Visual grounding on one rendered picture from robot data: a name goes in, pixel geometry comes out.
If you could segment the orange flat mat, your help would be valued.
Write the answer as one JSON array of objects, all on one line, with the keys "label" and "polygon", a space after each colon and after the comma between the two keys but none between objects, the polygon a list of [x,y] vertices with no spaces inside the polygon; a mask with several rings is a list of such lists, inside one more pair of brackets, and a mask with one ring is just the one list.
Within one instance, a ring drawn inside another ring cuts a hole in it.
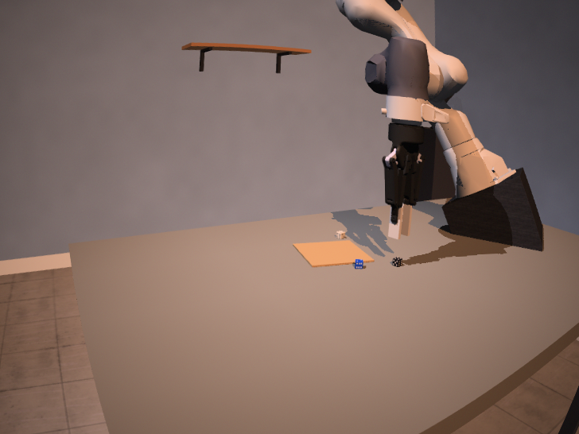
[{"label": "orange flat mat", "polygon": [[374,261],[349,240],[297,243],[293,246],[312,267],[355,264],[356,259],[363,259],[363,263]]}]

